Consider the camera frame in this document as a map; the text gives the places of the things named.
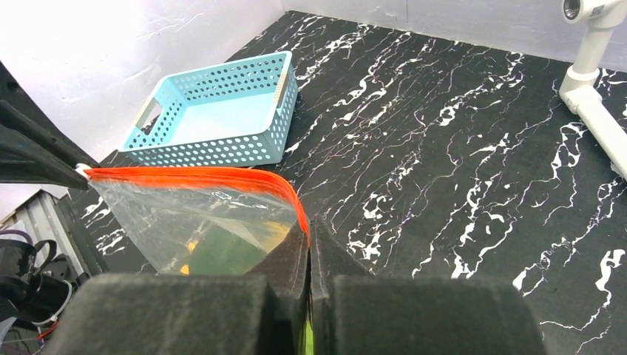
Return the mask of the green avocado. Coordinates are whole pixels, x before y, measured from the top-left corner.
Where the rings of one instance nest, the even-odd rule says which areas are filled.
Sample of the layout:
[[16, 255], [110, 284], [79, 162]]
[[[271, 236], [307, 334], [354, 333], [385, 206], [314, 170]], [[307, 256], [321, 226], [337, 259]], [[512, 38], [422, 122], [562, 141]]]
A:
[[267, 252], [236, 234], [215, 227], [195, 245], [189, 261], [191, 275], [240, 275], [258, 264]]

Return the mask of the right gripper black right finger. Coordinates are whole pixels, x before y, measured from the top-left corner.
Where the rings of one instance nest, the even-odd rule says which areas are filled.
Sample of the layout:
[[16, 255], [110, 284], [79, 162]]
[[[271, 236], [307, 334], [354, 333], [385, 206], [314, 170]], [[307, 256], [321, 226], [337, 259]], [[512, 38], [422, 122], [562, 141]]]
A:
[[494, 279], [377, 277], [310, 224], [316, 354], [544, 354], [518, 290]]

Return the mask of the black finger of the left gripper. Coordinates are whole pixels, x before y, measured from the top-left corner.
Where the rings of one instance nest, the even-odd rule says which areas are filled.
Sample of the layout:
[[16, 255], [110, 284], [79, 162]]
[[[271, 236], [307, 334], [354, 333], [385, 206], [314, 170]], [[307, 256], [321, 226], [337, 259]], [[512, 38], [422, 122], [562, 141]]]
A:
[[78, 164], [99, 163], [61, 132], [37, 107], [1, 101], [1, 182], [88, 189]]

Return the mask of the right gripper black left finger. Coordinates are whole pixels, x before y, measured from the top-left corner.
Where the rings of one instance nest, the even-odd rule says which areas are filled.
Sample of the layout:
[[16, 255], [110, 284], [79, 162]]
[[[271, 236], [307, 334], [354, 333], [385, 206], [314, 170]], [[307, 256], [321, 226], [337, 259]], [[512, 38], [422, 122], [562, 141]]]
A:
[[303, 354], [308, 237], [294, 226], [242, 275], [101, 274], [44, 354]]

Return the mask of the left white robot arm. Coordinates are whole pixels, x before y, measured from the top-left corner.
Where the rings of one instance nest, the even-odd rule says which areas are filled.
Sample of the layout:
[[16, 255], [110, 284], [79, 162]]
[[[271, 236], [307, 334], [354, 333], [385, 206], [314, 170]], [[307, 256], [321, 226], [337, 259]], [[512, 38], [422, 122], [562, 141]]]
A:
[[[78, 172], [93, 160], [65, 137], [28, 98], [1, 98], [1, 218], [14, 214], [47, 185], [86, 190], [88, 178]], [[76, 285], [95, 270], [95, 263], [65, 280], [45, 273], [56, 259], [60, 242], [36, 241], [26, 231], [1, 233], [1, 309], [34, 325], [52, 322], [65, 308]]]

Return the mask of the yellow lemon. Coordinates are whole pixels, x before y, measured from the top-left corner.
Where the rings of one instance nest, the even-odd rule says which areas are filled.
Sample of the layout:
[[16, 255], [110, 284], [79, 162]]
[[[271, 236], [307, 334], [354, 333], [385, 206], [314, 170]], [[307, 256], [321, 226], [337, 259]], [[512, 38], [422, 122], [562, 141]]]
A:
[[262, 245], [266, 250], [276, 248], [285, 239], [292, 227], [292, 224], [274, 221], [264, 222], [263, 225], [265, 229], [263, 230]]

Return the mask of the clear zip top bag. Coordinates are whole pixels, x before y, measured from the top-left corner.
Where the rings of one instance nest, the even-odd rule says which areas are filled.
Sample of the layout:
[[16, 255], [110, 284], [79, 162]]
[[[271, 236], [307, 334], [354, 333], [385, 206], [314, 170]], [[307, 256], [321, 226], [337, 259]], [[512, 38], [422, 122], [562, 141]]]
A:
[[181, 274], [186, 244], [201, 240], [215, 227], [266, 251], [265, 257], [281, 243], [272, 250], [263, 247], [264, 222], [292, 224], [290, 231], [298, 237], [310, 237], [309, 219], [293, 186], [273, 172], [220, 166], [84, 165], [78, 171], [162, 274]]

